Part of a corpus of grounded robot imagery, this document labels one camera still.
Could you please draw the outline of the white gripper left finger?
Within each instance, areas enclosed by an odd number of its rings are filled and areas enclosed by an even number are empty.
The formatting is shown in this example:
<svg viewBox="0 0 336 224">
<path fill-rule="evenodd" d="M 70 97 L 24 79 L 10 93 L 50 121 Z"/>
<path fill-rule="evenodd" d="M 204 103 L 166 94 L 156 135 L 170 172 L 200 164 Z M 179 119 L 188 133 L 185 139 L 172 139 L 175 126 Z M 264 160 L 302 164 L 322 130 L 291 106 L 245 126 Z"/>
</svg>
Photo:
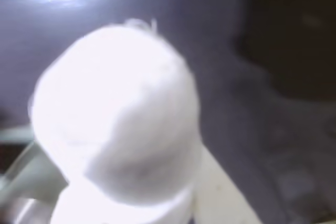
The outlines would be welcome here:
<svg viewBox="0 0 336 224">
<path fill-rule="evenodd" d="M 89 182 L 70 183 L 59 195 L 51 223 L 188 223 L 193 190 L 158 204 L 136 206 L 106 197 Z"/>
</svg>

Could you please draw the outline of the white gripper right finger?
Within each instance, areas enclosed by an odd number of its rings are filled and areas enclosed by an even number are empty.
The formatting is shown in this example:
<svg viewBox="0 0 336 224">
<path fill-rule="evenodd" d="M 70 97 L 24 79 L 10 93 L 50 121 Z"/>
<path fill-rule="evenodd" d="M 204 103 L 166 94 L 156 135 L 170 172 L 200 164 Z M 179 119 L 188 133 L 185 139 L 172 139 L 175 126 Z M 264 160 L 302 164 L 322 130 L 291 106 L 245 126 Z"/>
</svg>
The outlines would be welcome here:
<svg viewBox="0 0 336 224">
<path fill-rule="evenodd" d="M 204 146 L 194 201 L 199 224 L 261 224 L 244 195 Z"/>
</svg>

